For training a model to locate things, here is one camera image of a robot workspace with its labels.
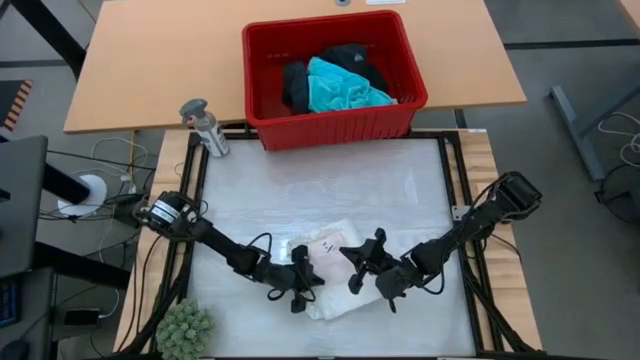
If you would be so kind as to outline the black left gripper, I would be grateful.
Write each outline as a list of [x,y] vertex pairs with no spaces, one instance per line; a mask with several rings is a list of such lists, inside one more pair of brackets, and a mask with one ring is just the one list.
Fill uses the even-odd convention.
[[322,286],[325,280],[314,272],[308,260],[308,247],[298,245],[291,251],[292,264],[271,263],[260,260],[252,272],[255,282],[263,283],[281,292],[294,291],[291,300],[291,312],[298,314],[306,310],[307,298],[302,293],[311,292],[314,287]]

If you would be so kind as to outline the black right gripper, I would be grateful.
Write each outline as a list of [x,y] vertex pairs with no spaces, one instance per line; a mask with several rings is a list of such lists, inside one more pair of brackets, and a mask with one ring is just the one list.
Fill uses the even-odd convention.
[[358,295],[367,274],[376,277],[375,286],[382,297],[393,300],[405,297],[405,290],[422,284],[423,274],[407,259],[396,259],[385,251],[386,231],[378,227],[374,233],[375,242],[365,242],[359,247],[341,247],[340,253],[355,268],[355,274],[348,281],[353,295]]

